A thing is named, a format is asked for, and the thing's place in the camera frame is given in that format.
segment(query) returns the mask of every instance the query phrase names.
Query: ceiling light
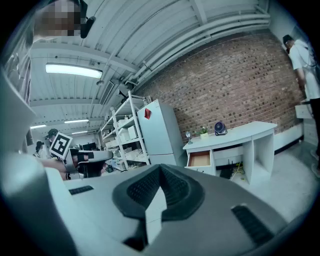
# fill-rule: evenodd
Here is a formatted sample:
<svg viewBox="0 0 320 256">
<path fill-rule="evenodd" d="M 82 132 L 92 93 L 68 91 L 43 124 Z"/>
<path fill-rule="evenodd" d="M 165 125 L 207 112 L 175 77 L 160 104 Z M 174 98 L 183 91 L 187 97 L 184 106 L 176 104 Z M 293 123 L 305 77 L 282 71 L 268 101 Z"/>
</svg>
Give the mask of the ceiling light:
<svg viewBox="0 0 320 256">
<path fill-rule="evenodd" d="M 64 121 L 65 124 L 79 123 L 79 122 L 89 122 L 89 119 Z"/>
<path fill-rule="evenodd" d="M 73 132 L 72 134 L 84 134 L 84 133 L 87 133 L 87 132 L 88 132 L 87 130 L 84 130 L 84 131 Z"/>
<path fill-rule="evenodd" d="M 42 127 L 46 127 L 46 125 L 41 124 L 41 125 L 31 126 L 30 129 L 36 129 L 36 128 L 42 128 Z"/>
<path fill-rule="evenodd" d="M 47 73 L 78 75 L 97 79 L 102 76 L 102 70 L 69 64 L 47 63 L 45 71 Z"/>
</svg>

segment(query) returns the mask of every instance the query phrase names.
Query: brick wall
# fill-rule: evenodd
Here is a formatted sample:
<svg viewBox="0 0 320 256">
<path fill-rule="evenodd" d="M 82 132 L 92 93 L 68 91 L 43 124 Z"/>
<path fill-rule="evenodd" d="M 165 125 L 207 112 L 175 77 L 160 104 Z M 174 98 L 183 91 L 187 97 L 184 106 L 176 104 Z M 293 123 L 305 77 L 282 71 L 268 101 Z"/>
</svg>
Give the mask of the brick wall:
<svg viewBox="0 0 320 256">
<path fill-rule="evenodd" d="M 222 121 L 233 128 L 252 121 L 278 124 L 276 133 L 300 121 L 303 100 L 291 61 L 269 30 L 220 38 L 177 59 L 137 95 L 174 107 L 184 141 L 202 126 L 214 133 Z"/>
</svg>

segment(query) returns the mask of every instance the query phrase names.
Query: shoe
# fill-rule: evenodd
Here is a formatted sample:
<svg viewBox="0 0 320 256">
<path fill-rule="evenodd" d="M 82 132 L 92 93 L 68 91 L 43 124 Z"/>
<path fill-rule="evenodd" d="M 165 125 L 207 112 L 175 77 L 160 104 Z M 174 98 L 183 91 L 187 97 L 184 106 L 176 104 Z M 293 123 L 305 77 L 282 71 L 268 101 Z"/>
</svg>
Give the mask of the shoe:
<svg viewBox="0 0 320 256">
<path fill-rule="evenodd" d="M 314 173 L 314 175 L 317 177 L 317 178 L 320 178 L 320 170 L 318 169 L 317 165 L 315 163 L 313 163 L 311 165 L 311 171 Z"/>
<path fill-rule="evenodd" d="M 319 156 L 317 155 L 315 150 L 310 150 L 311 156 L 313 156 L 317 161 L 319 161 Z"/>
</svg>

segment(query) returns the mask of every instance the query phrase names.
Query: black pants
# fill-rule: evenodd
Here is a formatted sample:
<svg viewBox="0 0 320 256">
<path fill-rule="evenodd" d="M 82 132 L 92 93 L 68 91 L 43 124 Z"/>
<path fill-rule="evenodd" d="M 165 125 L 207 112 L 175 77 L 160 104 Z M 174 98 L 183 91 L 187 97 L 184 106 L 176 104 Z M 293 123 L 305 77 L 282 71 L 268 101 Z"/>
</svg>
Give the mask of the black pants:
<svg viewBox="0 0 320 256">
<path fill-rule="evenodd" d="M 312 108 L 313 118 L 315 120 L 316 133 L 318 135 L 318 147 L 316 149 L 316 154 L 320 156 L 320 98 L 310 99 L 310 105 Z"/>
</svg>

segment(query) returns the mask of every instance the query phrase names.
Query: ceiling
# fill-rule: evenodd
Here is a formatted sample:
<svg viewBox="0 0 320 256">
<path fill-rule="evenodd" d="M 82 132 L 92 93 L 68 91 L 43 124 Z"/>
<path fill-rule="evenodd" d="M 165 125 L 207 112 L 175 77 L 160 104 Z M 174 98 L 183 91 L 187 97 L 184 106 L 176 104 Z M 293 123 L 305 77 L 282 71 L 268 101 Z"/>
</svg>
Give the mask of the ceiling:
<svg viewBox="0 0 320 256">
<path fill-rule="evenodd" d="M 43 136 L 56 128 L 73 132 L 96 132 L 122 99 L 116 89 L 127 92 L 125 81 L 138 86 L 145 83 L 158 70 L 174 59 L 201 44 L 212 41 L 211 32 L 202 30 L 208 24 L 245 14 L 263 14 L 258 0 L 85 0 L 87 16 L 95 16 L 87 38 L 79 36 L 42 40 L 31 49 L 30 106 L 37 114 L 34 125 L 46 124 L 37 129 Z M 192 44 L 183 36 L 195 30 Z M 154 71 L 150 60 L 163 52 Z M 46 63 L 74 64 L 103 71 L 101 85 L 98 79 L 69 74 L 48 74 Z M 89 119 L 89 122 L 64 124 L 65 120 Z"/>
</svg>

